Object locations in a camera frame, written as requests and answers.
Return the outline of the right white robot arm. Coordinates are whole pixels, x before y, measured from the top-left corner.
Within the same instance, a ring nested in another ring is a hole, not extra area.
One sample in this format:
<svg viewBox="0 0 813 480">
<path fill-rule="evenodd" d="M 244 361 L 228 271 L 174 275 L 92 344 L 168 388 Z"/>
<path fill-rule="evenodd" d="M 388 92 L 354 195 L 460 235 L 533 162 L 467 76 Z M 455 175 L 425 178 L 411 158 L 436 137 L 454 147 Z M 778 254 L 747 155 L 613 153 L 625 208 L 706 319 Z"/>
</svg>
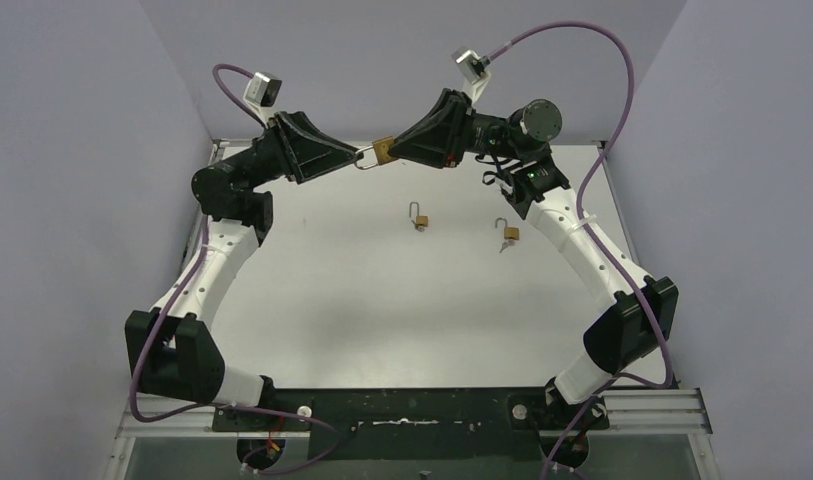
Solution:
<svg viewBox="0 0 813 480">
<path fill-rule="evenodd" d="M 553 159 L 550 142 L 561 127 L 558 107 L 546 99 L 499 117 L 477 112 L 466 93 L 445 89 L 427 115 L 394 138 L 389 153 L 437 169 L 455 168 L 467 154 L 489 161 L 485 184 L 497 186 L 548 239 L 592 296 L 599 316 L 583 334 L 581 353 L 545 386 L 546 417 L 567 427 L 599 388 L 667 339 L 678 290 L 636 265 L 582 208 Z"/>
</svg>

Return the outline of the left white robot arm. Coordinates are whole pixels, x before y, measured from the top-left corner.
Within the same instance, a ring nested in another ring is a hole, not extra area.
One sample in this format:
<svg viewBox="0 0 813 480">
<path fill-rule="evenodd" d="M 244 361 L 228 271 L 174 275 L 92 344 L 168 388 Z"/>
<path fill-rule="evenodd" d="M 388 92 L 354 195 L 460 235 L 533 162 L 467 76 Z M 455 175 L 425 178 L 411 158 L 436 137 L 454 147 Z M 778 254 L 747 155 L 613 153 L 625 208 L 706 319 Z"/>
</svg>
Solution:
<svg viewBox="0 0 813 480">
<path fill-rule="evenodd" d="M 238 407 L 255 427 L 275 419 L 272 380 L 224 358 L 211 333 L 214 317 L 272 228 L 273 195 L 260 186 L 280 179 L 301 184 L 361 157 L 358 148 L 324 134 L 305 113 L 278 112 L 249 147 L 194 174 L 192 193 L 203 215 L 198 249 L 168 292 L 125 323 L 132 398 L 146 393 Z"/>
</svg>

